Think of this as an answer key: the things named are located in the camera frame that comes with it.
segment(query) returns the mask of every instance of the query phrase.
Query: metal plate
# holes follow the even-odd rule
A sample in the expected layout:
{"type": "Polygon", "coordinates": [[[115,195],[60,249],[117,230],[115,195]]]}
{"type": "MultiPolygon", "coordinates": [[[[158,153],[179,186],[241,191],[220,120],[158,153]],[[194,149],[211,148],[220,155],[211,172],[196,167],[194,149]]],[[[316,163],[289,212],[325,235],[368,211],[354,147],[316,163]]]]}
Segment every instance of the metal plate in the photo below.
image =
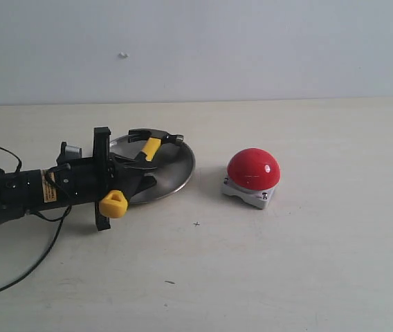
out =
{"type": "MultiPolygon", "coordinates": [[[[145,140],[128,142],[129,135],[110,142],[110,151],[128,158],[135,158],[144,147],[145,140]]],[[[195,169],[195,156],[184,142],[180,147],[164,144],[154,157],[158,169],[147,175],[155,177],[157,184],[132,197],[131,204],[148,203],[179,191],[190,180],[195,169]]]]}

